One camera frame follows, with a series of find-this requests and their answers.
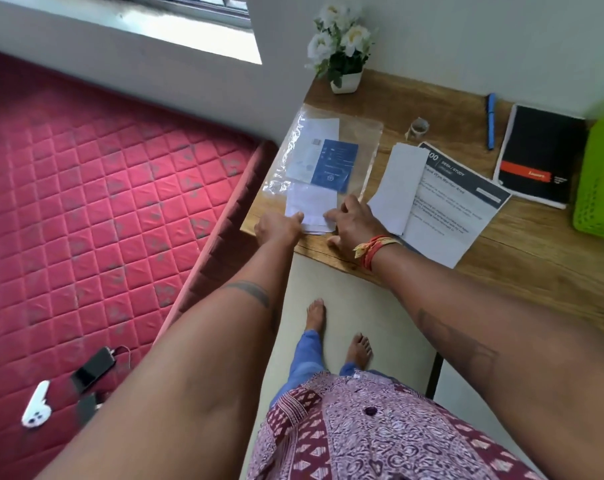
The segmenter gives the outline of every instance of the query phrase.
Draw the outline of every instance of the maroon printed shirt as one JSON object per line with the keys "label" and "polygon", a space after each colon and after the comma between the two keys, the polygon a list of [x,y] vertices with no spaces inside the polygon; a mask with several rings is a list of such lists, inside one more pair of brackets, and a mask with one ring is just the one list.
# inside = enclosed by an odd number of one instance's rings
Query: maroon printed shirt
{"label": "maroon printed shirt", "polygon": [[249,479],[540,480],[488,436],[414,390],[368,372],[317,374],[260,428]]}

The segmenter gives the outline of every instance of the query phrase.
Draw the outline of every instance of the wooden table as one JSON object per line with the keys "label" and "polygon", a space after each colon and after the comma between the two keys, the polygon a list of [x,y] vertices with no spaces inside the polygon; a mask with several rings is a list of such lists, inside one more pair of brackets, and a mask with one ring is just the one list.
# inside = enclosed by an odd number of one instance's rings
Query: wooden table
{"label": "wooden table", "polygon": [[[425,141],[491,177],[512,105],[500,101],[496,106],[496,150],[489,152],[482,96],[367,70],[357,93],[336,96],[325,80],[316,80],[304,102],[384,123],[365,201],[377,191],[393,145],[405,141],[404,133],[419,116],[430,123]],[[266,210],[283,213],[284,204],[260,192],[242,230],[253,234]],[[576,315],[604,331],[604,239],[577,232],[570,224],[571,215],[571,207],[557,210],[512,197],[456,269],[522,298]],[[329,248],[324,236],[303,237],[296,252],[376,282],[374,276]]]}

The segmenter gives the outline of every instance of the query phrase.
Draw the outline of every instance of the foot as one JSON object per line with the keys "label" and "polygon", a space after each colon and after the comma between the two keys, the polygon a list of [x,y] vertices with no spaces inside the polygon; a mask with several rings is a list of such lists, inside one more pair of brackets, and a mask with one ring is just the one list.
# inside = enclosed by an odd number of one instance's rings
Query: foot
{"label": "foot", "polygon": [[324,300],[318,298],[306,309],[306,328],[304,331],[314,330],[317,333],[322,333],[325,321],[326,308],[324,306]]}
{"label": "foot", "polygon": [[345,363],[354,362],[358,369],[365,371],[372,357],[373,350],[371,349],[368,337],[365,337],[361,333],[356,333],[348,347],[348,352],[346,352]]}

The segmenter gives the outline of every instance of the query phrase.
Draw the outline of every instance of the flower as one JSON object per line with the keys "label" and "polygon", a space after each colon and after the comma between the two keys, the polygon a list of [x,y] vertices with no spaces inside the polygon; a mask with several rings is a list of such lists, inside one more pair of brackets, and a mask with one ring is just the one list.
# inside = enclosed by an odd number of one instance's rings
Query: flower
{"label": "flower", "polygon": [[326,32],[315,34],[308,44],[308,58],[321,62],[335,53],[333,39]]}
{"label": "flower", "polygon": [[362,25],[354,25],[342,37],[341,44],[344,46],[344,53],[347,57],[352,57],[356,50],[364,55],[368,55],[368,47],[371,39],[371,32]]}
{"label": "flower", "polygon": [[354,22],[350,9],[338,3],[331,3],[322,8],[319,20],[325,29],[331,29],[335,25],[340,31],[347,30]]}

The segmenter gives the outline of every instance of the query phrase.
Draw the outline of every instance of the white pot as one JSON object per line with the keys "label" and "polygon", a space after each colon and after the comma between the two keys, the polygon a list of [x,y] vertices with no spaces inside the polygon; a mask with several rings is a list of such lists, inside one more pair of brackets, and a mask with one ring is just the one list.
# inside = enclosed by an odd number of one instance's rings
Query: white pot
{"label": "white pot", "polygon": [[342,87],[338,88],[332,82],[330,88],[333,90],[333,94],[351,94],[357,91],[359,87],[359,81],[362,80],[362,72],[357,74],[346,74],[342,76]]}

